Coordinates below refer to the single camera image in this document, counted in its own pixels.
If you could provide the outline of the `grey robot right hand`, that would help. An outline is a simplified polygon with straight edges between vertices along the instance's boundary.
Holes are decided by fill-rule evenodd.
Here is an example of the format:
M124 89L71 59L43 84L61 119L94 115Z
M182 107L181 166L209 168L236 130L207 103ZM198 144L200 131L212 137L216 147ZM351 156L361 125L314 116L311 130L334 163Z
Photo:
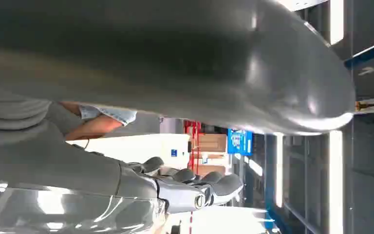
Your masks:
M243 187L71 145L54 102L308 136L351 121L355 88L275 0L0 0L0 234L154 234Z

